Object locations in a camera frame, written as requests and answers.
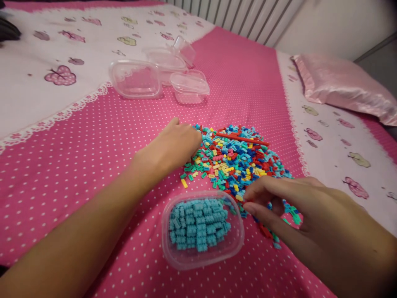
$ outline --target clear plastic container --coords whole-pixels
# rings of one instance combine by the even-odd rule
[[[116,91],[127,99],[156,99],[163,93],[158,69],[148,62],[114,61],[109,76]]]
[[[171,211],[180,202],[191,200],[226,198],[230,201],[236,215],[230,212],[229,206],[223,208],[229,212],[226,221],[232,225],[231,230],[225,236],[225,240],[216,246],[208,248],[205,252],[198,252],[196,248],[177,250],[176,244],[172,244],[169,235],[169,221]],[[188,192],[173,198],[165,207],[162,217],[162,246],[164,256],[168,263],[177,270],[189,270],[197,267],[207,266],[223,261],[236,255],[244,243],[244,225],[236,202],[231,196],[222,191]]]
[[[164,86],[171,86],[171,74],[187,70],[185,61],[169,48],[147,48],[143,52],[149,62],[159,69],[160,81]]]
[[[175,39],[174,45],[171,48],[174,54],[180,56],[189,67],[193,67],[196,51],[181,35],[178,35],[178,37]]]
[[[170,81],[176,99],[182,104],[201,103],[210,94],[206,76],[198,70],[173,73]]]

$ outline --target satin pillowcase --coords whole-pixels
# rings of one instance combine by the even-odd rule
[[[320,54],[301,54],[292,59],[308,101],[371,114],[384,125],[397,126],[396,99],[358,65]]]

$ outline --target lace trim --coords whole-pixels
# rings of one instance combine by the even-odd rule
[[[290,96],[289,96],[289,92],[287,90],[287,87],[285,85],[285,80],[281,75],[281,69],[280,69],[280,76],[281,76],[281,81],[282,81],[282,87],[284,89],[284,94],[285,94],[285,99],[286,99],[286,103],[287,103],[287,109],[288,109],[288,114],[289,114],[289,119],[291,121],[291,126],[292,126],[292,133],[294,134],[294,138],[295,138],[295,144],[297,146],[297,150],[299,153],[299,161],[301,162],[302,165],[302,172],[303,174],[307,177],[310,176],[310,172],[308,170],[308,164],[306,159],[304,158],[304,152],[302,150],[302,144],[298,135],[298,130],[297,130],[297,126],[295,125],[295,119],[293,117],[292,114],[292,107],[291,107],[291,103],[290,103]]]
[[[84,96],[79,101],[70,104],[67,108],[18,132],[4,137],[0,140],[0,154],[5,151],[6,146],[14,146],[26,142],[30,137],[33,136],[34,132],[48,130],[54,126],[56,121],[69,119],[73,115],[73,112],[82,110],[87,103],[96,101],[98,96],[106,95],[108,93],[108,88],[111,86],[112,84],[110,82],[103,83],[96,91]]]

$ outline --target red lego piece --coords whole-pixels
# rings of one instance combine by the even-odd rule
[[[258,223],[259,228],[261,229],[262,233],[265,235],[266,238],[273,239],[273,235],[269,232],[268,228],[266,228],[262,223]]]

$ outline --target white wall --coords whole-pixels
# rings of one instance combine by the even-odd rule
[[[306,0],[275,48],[354,60],[396,31],[396,14],[387,0]]]

